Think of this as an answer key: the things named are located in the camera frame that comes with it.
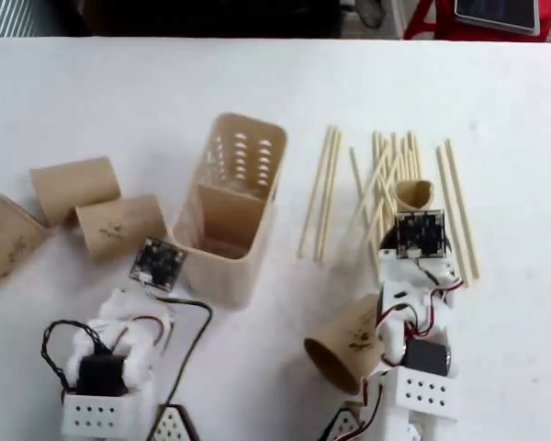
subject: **black wire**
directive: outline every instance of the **black wire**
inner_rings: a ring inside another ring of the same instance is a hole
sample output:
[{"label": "black wire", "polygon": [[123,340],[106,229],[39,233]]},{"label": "black wire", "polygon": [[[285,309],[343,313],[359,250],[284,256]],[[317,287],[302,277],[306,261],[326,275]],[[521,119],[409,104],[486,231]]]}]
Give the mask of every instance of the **black wire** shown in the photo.
[{"label": "black wire", "polygon": [[427,271],[421,266],[421,263],[419,262],[419,259],[414,260],[414,263],[416,266],[424,273],[425,276],[427,276],[437,287],[441,285],[439,283],[439,279],[433,275],[430,271]]},{"label": "black wire", "polygon": [[202,301],[183,300],[183,299],[166,299],[166,298],[161,298],[161,297],[154,296],[152,294],[150,294],[150,296],[153,297],[155,300],[162,301],[164,303],[173,303],[173,304],[186,305],[186,306],[197,306],[198,308],[202,308],[202,309],[206,310],[207,313],[208,313],[208,317],[207,317],[206,321],[204,322],[204,324],[202,325],[202,327],[200,328],[200,330],[198,331],[198,334],[197,334],[196,338],[194,339],[194,341],[192,342],[192,345],[187,350],[186,356],[184,357],[184,361],[182,362],[182,365],[180,366],[180,370],[177,373],[177,378],[175,379],[172,390],[167,395],[167,399],[165,400],[165,403],[163,404],[162,411],[159,412],[159,414],[157,415],[157,418],[155,418],[155,421],[153,423],[151,431],[147,435],[146,441],[151,441],[153,439],[153,436],[155,435],[155,429],[157,428],[157,425],[159,424],[159,422],[161,422],[161,420],[163,418],[163,412],[164,412],[165,408],[167,408],[171,404],[172,399],[175,395],[175,391],[177,390],[177,387],[180,384],[180,380],[182,379],[182,376],[184,375],[184,370],[186,369],[187,362],[190,359],[190,357],[192,356],[192,353],[194,352],[194,349],[196,348],[196,345],[197,345],[198,341],[200,340],[200,338],[202,337],[202,335],[206,331],[206,328],[208,328],[208,325],[212,321],[212,316],[214,315],[214,313],[212,312],[212,308],[210,308],[206,303],[204,303]]},{"label": "black wire", "polygon": [[50,368],[55,372],[55,375],[59,377],[60,382],[62,383],[63,390],[65,392],[69,392],[72,390],[70,387],[70,384],[67,381],[67,378],[65,377],[65,373],[63,372],[63,369],[60,367],[57,367],[51,357],[49,356],[49,353],[47,351],[47,343],[51,339],[51,333],[53,332],[53,329],[55,329],[60,324],[67,324],[69,326],[74,326],[76,328],[83,329],[86,334],[88,334],[88,337],[92,339],[92,342],[94,342],[94,353],[95,354],[106,354],[110,353],[110,349],[106,347],[104,343],[102,343],[102,340],[100,340],[100,336],[98,333],[92,329],[90,326],[88,326],[85,323],[78,322],[76,320],[58,320],[56,322],[53,322],[43,332],[43,343],[40,347],[40,356],[42,356],[47,364],[50,366]]}]

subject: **perforated white block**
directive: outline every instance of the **perforated white block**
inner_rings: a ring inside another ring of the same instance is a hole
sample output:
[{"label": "perforated white block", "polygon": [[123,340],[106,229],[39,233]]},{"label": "perforated white block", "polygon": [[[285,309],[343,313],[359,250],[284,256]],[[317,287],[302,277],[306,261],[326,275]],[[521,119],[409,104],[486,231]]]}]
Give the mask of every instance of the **perforated white block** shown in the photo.
[{"label": "perforated white block", "polygon": [[327,441],[334,441],[343,434],[353,432],[357,427],[359,427],[359,423],[350,411],[340,411],[332,423]]},{"label": "perforated white block", "polygon": [[63,400],[64,435],[94,438],[129,438],[135,430],[136,394],[94,397],[66,394]]},{"label": "perforated white block", "polygon": [[154,441],[190,441],[180,412],[175,407],[167,407],[153,435]]},{"label": "perforated white block", "polygon": [[456,380],[396,367],[384,379],[388,404],[456,421],[459,401]]}]

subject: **perforated container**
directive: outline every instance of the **perforated container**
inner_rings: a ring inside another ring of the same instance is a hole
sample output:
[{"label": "perforated container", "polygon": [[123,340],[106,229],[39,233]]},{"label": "perforated container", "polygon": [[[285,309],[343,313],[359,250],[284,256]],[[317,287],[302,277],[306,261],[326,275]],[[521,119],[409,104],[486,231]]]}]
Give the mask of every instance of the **perforated container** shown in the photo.
[{"label": "perforated container", "polygon": [[286,133],[241,115],[219,116],[170,231],[202,297],[242,308],[251,300],[274,217]]}]

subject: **beige plastic container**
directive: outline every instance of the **beige plastic container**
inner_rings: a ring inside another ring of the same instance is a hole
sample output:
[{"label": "beige plastic container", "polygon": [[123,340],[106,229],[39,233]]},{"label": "beige plastic container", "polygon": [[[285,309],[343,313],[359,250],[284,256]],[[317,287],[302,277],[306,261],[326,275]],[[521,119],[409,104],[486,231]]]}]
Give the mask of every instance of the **beige plastic container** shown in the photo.
[{"label": "beige plastic container", "polygon": [[147,237],[162,240],[167,234],[154,195],[81,207],[76,213],[85,244],[97,264],[138,251]]},{"label": "beige plastic container", "polygon": [[4,195],[0,196],[0,280],[49,237],[49,231]]},{"label": "beige plastic container", "polygon": [[274,217],[287,136],[241,115],[219,116],[170,231],[187,252],[182,267],[194,292],[229,308],[251,300]]},{"label": "beige plastic container", "polygon": [[106,157],[30,170],[30,179],[51,227],[72,220],[76,207],[120,198]]},{"label": "beige plastic container", "polygon": [[434,185],[430,181],[399,181],[393,189],[398,212],[423,211],[431,207]]},{"label": "beige plastic container", "polygon": [[320,373],[343,392],[358,393],[384,354],[376,323],[377,296],[369,294],[304,340]]}]

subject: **wooden chopstick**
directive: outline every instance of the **wooden chopstick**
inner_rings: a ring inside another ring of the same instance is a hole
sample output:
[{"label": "wooden chopstick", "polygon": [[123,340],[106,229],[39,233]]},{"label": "wooden chopstick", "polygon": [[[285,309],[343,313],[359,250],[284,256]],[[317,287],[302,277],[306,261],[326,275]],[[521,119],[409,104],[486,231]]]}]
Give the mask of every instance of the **wooden chopstick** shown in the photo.
[{"label": "wooden chopstick", "polygon": [[335,131],[333,126],[329,126],[327,129],[326,136],[324,138],[324,144],[322,144],[322,151],[320,152],[319,168],[317,169],[316,175],[314,176],[314,184],[312,185],[312,191],[310,193],[309,208],[306,213],[306,219],[304,220],[304,227],[302,228],[302,234],[300,235],[300,243],[298,244],[297,257],[301,259],[304,257],[303,248],[304,242],[306,242],[306,233],[310,224],[310,216],[312,215],[312,209],[314,208],[314,201],[316,199],[316,193],[319,188],[320,176],[322,175],[322,170],[324,169],[324,159],[327,156],[331,148],[332,135]]},{"label": "wooden chopstick", "polygon": [[466,240],[467,253],[469,254],[469,263],[471,264],[471,273],[474,279],[479,278],[479,265],[476,256],[476,246],[471,235],[471,228],[469,226],[469,218],[467,217],[466,203],[463,199],[463,192],[461,191],[461,185],[459,184],[459,174],[457,172],[457,166],[455,164],[455,157],[453,155],[453,147],[451,141],[445,141],[445,147],[447,151],[447,161],[451,168],[451,178],[453,180],[453,187],[455,189],[455,199],[457,206],[459,207],[459,216],[461,217],[461,225],[463,226],[463,234]]},{"label": "wooden chopstick", "polygon": [[445,171],[445,159],[443,154],[443,148],[437,147],[437,163],[439,164],[439,172],[441,174],[441,185],[443,187],[444,205],[449,218],[449,225],[451,226],[451,235],[453,237],[455,254],[457,256],[457,265],[459,266],[459,273],[463,278],[466,287],[469,286],[469,274],[467,273],[467,265],[463,258],[463,250],[461,249],[461,242],[459,241],[459,231],[455,224],[455,215],[453,212],[453,206],[451,204],[451,190],[449,188],[449,181],[447,179]]},{"label": "wooden chopstick", "polygon": [[[355,186],[357,187],[357,196],[361,198],[364,194],[364,188],[361,185],[361,177],[359,176],[359,165],[357,164],[357,158],[355,156],[355,150],[353,147],[349,149],[349,157],[351,158],[351,168],[353,169],[353,178],[355,180]],[[364,225],[367,227],[369,224],[369,220],[371,218],[371,214],[367,212],[367,209],[363,212],[363,218],[364,218]],[[371,260],[372,267],[376,270],[377,274],[377,252],[376,247],[372,243],[372,241],[369,241],[368,244],[368,250],[369,250],[369,259]]]},{"label": "wooden chopstick", "polygon": [[329,176],[329,185],[325,187],[326,198],[324,199],[324,202],[326,202],[326,209],[325,209],[325,216],[324,216],[324,226],[322,228],[322,233],[320,235],[320,250],[318,254],[319,262],[324,261],[324,250],[327,244],[327,232],[329,230],[329,219],[331,217],[331,205],[332,205],[332,193],[333,193],[332,191],[334,190],[334,178],[337,172],[337,162],[339,160],[339,151],[341,150],[342,142],[343,142],[343,133],[340,130],[337,130],[336,138],[334,139],[334,142],[332,145],[332,155],[329,156],[330,160],[332,160],[332,164],[329,164],[331,167],[327,167],[327,169],[330,168],[330,172],[329,172],[330,176]]}]

